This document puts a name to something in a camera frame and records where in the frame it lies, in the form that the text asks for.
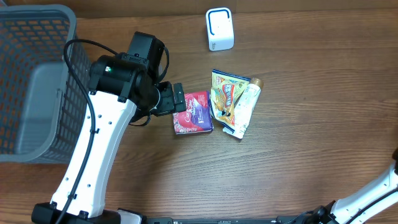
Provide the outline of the yellow snack bag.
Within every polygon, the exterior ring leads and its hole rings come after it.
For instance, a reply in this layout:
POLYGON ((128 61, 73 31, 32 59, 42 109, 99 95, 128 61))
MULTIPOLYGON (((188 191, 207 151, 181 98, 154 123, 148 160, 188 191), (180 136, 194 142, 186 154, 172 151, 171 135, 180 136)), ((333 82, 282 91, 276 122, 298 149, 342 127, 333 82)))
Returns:
POLYGON ((220 124, 232 133, 235 131, 234 108, 243 91, 251 81, 231 73, 212 70, 210 106, 211 113, 220 124))

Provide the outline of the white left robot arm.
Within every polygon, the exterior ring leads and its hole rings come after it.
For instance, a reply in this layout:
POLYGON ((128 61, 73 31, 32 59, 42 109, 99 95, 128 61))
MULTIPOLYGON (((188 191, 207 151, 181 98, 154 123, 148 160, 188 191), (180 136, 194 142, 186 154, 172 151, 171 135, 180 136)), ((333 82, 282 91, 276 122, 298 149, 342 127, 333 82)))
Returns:
POLYGON ((126 52, 108 49, 80 90, 87 112, 63 180, 51 201, 35 205, 34 223, 145 223, 130 210, 109 211, 105 194, 121 138, 130 125, 186 109, 180 83, 164 80, 169 51, 154 35, 136 32, 126 52))

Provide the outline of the white gold-capped shampoo bottle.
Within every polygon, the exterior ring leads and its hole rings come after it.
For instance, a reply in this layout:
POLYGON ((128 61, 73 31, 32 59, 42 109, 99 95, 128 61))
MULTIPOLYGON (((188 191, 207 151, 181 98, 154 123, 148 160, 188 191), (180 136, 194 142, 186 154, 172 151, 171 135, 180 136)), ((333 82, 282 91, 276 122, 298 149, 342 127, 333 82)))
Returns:
POLYGON ((243 91, 237 106, 234 109, 235 126, 234 131, 223 128, 223 132, 242 139, 251 120, 252 113, 261 94, 264 82, 258 78, 252 78, 249 85, 243 91))

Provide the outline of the red purple sanitary pad pack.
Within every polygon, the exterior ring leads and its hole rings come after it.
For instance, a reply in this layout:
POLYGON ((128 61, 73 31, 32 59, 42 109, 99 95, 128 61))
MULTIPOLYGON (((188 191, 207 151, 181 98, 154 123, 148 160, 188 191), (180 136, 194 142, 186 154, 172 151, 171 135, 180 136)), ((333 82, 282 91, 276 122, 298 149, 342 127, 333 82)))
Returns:
POLYGON ((213 123, 210 114, 210 93, 198 91, 185 94, 186 110, 173 114, 176 134, 212 132, 213 123))

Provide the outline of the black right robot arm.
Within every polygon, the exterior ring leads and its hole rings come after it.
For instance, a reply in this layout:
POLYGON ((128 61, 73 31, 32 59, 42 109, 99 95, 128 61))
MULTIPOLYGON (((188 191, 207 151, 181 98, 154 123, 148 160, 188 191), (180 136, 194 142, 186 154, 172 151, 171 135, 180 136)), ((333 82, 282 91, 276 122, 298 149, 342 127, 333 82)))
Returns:
POLYGON ((397 151, 394 162, 375 180, 349 197, 317 208, 305 223, 366 223, 397 203, 397 151))

